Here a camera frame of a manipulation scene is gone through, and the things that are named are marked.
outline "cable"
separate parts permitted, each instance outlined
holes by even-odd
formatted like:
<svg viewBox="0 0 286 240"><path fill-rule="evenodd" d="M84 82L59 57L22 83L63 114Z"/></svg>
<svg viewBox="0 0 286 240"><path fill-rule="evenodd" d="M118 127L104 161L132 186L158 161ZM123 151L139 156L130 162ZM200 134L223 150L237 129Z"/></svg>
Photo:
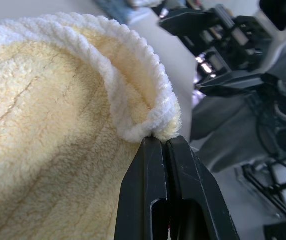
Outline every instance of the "cable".
<svg viewBox="0 0 286 240"><path fill-rule="evenodd" d="M262 110L259 112L257 119L256 119L256 124L255 124L255 131L256 131L256 135L258 138L259 143L261 144L262 148L264 149L264 151L269 155L269 157L273 158L275 160L275 162L277 162L278 164L282 165L283 167L286 168L286 164L283 163L283 161L286 160L286 157L282 158L282 159L278 159L278 154L277 153L271 153L269 151L269 149L267 148L267 146L264 144L264 141L262 139L262 136L260 135L259 132L259 127L261 125L261 118L265 112L265 110L273 103L274 101L268 101L267 103L265 103L265 105L262 107Z"/></svg>

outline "black cable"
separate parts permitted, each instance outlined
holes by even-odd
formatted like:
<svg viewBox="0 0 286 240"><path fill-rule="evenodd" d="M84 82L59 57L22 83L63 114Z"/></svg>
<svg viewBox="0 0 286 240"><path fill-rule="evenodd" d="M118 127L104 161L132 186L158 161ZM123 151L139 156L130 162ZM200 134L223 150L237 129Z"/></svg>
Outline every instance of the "black cable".
<svg viewBox="0 0 286 240"><path fill-rule="evenodd" d="M278 154L277 153L272 153L269 151L268 147L265 145L262 136L260 135L259 132L259 126L261 125L261 118L264 114L264 112L266 111L266 109L273 103L274 101L268 101L267 103L265 103L265 105L262 107L261 111L259 112L257 119L256 119L256 124L255 124L255 131L256 131L256 135L258 138L259 143L261 144L262 148L264 149L264 151L269 155L269 157L273 158L275 160L275 162L277 162L278 164L282 165L283 167L286 168L286 164L283 163L283 161L286 160L286 157L282 158L282 159L278 159Z"/></svg>

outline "yellow towel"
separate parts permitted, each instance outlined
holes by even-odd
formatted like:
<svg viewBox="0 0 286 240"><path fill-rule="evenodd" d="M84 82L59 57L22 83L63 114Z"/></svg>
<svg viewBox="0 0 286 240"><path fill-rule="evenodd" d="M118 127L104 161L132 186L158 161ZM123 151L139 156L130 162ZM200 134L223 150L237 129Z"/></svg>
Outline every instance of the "yellow towel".
<svg viewBox="0 0 286 240"><path fill-rule="evenodd" d="M164 67L128 27L62 14L0 25L0 240L113 239L139 143L177 135Z"/></svg>

